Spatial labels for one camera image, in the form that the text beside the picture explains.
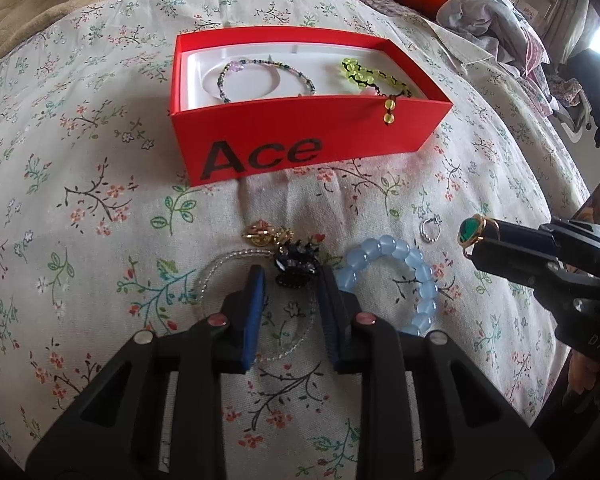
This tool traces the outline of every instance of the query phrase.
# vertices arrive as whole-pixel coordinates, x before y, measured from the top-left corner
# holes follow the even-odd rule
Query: blue bead bracelet
[[[347,266],[336,272],[338,288],[344,292],[353,292],[358,280],[358,274],[380,256],[390,254],[396,260],[404,261],[416,273],[418,293],[422,298],[418,302],[417,313],[411,318],[411,323],[400,331],[411,335],[424,335],[431,327],[431,317],[436,311],[436,295],[438,286],[433,280],[433,269],[422,259],[418,248],[410,248],[404,240],[395,240],[391,235],[382,235],[378,240],[368,238],[349,251],[346,256]]]

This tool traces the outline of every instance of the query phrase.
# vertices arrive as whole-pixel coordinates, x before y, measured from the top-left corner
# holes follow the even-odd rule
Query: metal screw
[[[141,330],[134,335],[134,342],[139,345],[146,345],[154,340],[154,333],[149,330]]]
[[[360,325],[369,326],[376,322],[376,316],[371,312],[359,312],[356,314],[356,321]]]
[[[219,312],[216,312],[215,314],[212,314],[211,316],[209,316],[209,318],[206,320],[206,322],[209,323],[209,325],[211,326],[224,326],[227,324],[227,318],[224,314],[221,314]]]
[[[434,345],[442,346],[446,345],[446,342],[449,341],[448,336],[441,332],[440,330],[434,330],[433,332],[429,332],[427,335],[429,341],[431,341]]]

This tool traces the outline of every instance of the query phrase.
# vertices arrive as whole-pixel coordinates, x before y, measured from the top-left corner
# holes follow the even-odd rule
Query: red box
[[[247,43],[321,43],[383,51],[427,99],[398,97],[385,125],[384,98],[313,95],[181,110],[182,54]],[[390,40],[310,27],[234,27],[176,38],[171,121],[192,186],[267,171],[366,156],[416,152],[453,103]]]

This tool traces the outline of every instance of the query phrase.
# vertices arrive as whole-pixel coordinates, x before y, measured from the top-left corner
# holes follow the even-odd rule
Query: bed
[[[174,38],[273,24],[390,38],[454,107],[416,153],[189,187],[168,110]],[[457,229],[476,213],[535,227],[570,216],[588,192],[554,129],[485,54],[415,13],[359,0],[106,0],[1,60],[0,443],[13,460],[24,466],[137,330],[185,330],[240,288],[259,261],[232,261],[196,297],[204,269],[245,248],[240,232],[261,218],[310,237],[335,267],[368,237],[419,245],[440,289],[433,328],[531,423],[568,349],[531,290],[464,259]],[[442,234],[425,244],[419,225],[434,216]],[[228,475],[353,478],[356,378],[330,371],[310,293],[269,289],[264,361],[223,378]],[[413,276],[395,262],[369,269],[357,290],[395,326],[413,313]]]

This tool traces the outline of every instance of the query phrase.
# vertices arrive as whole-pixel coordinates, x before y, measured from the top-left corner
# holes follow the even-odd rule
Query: green gemstone
[[[458,239],[461,242],[470,240],[478,232],[480,221],[477,218],[467,218],[460,224]]]

